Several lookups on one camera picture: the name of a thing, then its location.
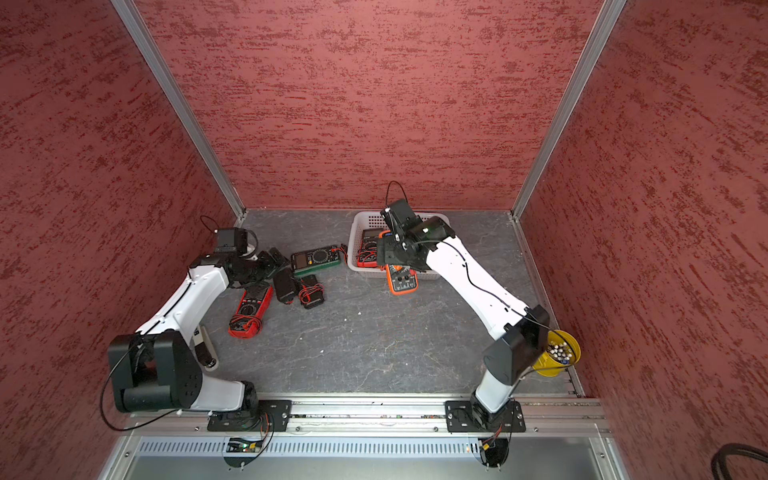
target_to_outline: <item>black case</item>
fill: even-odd
[[[317,285],[317,277],[314,275],[302,276],[301,281],[306,286]],[[304,308],[309,310],[310,308],[315,308],[325,301],[326,299],[323,296],[323,291],[321,290],[319,292],[311,293],[310,301],[307,303],[302,303],[302,305],[304,305]]]
[[[298,286],[296,286],[296,281],[293,279],[293,272],[290,268],[283,268],[275,273],[272,282],[275,285],[275,297],[280,303],[290,303],[299,294]]]

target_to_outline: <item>mounting plate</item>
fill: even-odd
[[[259,400],[259,415],[269,415],[270,431],[285,432],[292,405],[290,400]]]
[[[498,417],[491,422],[486,429],[481,429],[472,420],[472,404],[466,400],[449,400],[445,402],[445,422],[451,433],[463,432],[496,432],[501,426],[502,432],[525,432],[525,419],[523,418],[520,403],[510,400]]]
[[[285,432],[292,404],[290,400],[259,400],[256,415],[250,410],[220,412],[208,419],[208,432],[252,432],[259,429],[265,413],[269,414],[270,431]]]

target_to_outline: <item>gray stone-pattern surface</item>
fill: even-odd
[[[283,255],[347,243],[357,211],[251,210],[244,227],[260,249]],[[520,249],[502,211],[448,211],[475,259],[510,293],[536,299]],[[482,377],[491,337],[480,319],[443,279],[425,280],[405,296],[386,279],[367,279],[347,266],[316,272],[326,302],[305,310],[273,300],[262,332],[252,339],[227,333],[242,290],[227,290],[203,319],[220,359],[212,373],[249,380],[260,392],[469,393]],[[566,393],[565,374],[521,382],[520,393]]]

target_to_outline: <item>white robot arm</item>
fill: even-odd
[[[405,200],[382,210],[392,235],[379,241],[379,264],[407,265],[439,273],[472,307],[493,338],[483,352],[486,371],[471,404],[475,423],[495,421],[508,405],[513,385],[544,352],[549,315],[529,309],[469,254],[439,217],[422,221]]]
[[[200,265],[190,268],[176,292],[136,333],[148,336],[175,330],[188,345],[205,312],[229,284],[223,267]],[[242,406],[244,383],[217,379],[202,371],[200,374],[200,392],[189,410],[231,412]]]
[[[108,359],[118,410],[235,412],[222,424],[241,430],[258,420],[253,385],[205,375],[189,348],[203,315],[226,288],[257,286],[288,265],[277,249],[254,257],[247,234],[240,228],[218,230],[214,253],[193,262],[160,310],[136,333],[112,340]]]
[[[514,326],[523,320],[522,312],[528,306],[493,280],[458,237],[446,238],[435,246],[435,250],[427,254],[427,265],[446,279],[472,307],[493,340],[507,334],[505,325]],[[486,370],[475,390],[475,397],[493,413],[506,404],[511,393],[511,385],[500,382]]]

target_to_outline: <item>yellow container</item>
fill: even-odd
[[[564,332],[563,330],[550,331],[549,334],[547,335],[548,345],[560,345],[561,343],[563,343],[563,339],[560,337],[560,335],[558,335],[555,332],[560,333],[560,335],[562,335],[563,338],[565,338],[568,341],[568,343],[571,344],[571,346],[573,347],[573,350],[575,350],[573,352],[573,359],[571,359],[573,360],[571,362],[571,365],[578,362],[579,359],[581,359],[581,347],[579,346],[576,339],[570,333]],[[557,376],[560,374],[560,372],[565,371],[565,368],[559,369],[559,368],[553,368],[553,367],[565,367],[565,365],[553,359],[552,356],[547,352],[542,353],[541,356],[538,357],[538,360],[536,360],[536,363],[533,364],[533,370],[536,370],[536,371],[541,370],[540,372],[538,372],[538,374],[541,376]]]

